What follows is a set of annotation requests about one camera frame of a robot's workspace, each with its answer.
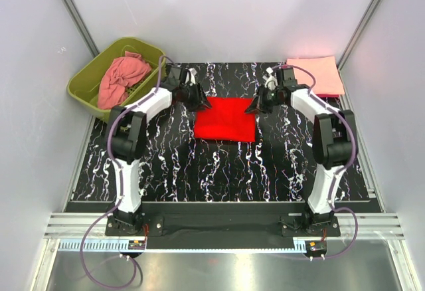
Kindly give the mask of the red t shirt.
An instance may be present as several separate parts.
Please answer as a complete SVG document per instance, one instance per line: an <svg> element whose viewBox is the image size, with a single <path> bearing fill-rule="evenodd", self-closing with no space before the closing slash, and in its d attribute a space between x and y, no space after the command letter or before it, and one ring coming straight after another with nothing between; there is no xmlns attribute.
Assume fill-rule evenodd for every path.
<svg viewBox="0 0 425 291"><path fill-rule="evenodd" d="M195 138L255 142L255 115L245 113L252 99L208 96L207 100L212 108L197 112L193 129Z"/></svg>

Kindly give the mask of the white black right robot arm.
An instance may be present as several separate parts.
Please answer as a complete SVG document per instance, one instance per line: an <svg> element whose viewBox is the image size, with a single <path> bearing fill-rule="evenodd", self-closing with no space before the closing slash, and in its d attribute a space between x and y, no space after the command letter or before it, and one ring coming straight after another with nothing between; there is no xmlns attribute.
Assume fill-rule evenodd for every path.
<svg viewBox="0 0 425 291"><path fill-rule="evenodd" d="M322 235L336 224L335 198L340 180L357 156L355 115L329 105L311 86L295 76L296 66L269 67L246 114L270 114L286 105L303 114L313 124L312 151L316 162L313 189L299 217L283 228L293 233Z"/></svg>

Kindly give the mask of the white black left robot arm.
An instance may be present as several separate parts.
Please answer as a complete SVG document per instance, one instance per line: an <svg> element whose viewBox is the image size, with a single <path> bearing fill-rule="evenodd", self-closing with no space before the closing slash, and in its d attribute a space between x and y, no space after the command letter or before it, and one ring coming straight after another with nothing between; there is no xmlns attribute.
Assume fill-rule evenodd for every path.
<svg viewBox="0 0 425 291"><path fill-rule="evenodd" d="M117 196L108 212L110 227L131 235L146 228L143 224L138 169L147 145L147 125L156 115L177 102L190 112L212 108L196 75L194 68L172 66L169 75L140 100L111 109L106 147L114 166Z"/></svg>

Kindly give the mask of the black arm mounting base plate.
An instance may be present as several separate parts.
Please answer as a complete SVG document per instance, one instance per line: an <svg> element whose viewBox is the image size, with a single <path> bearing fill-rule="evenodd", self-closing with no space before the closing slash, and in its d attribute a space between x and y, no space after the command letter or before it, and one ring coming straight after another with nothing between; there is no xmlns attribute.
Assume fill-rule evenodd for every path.
<svg viewBox="0 0 425 291"><path fill-rule="evenodd" d="M340 237L336 217L307 219L304 203L154 203L109 217L106 235L147 237L150 250L283 249L294 238Z"/></svg>

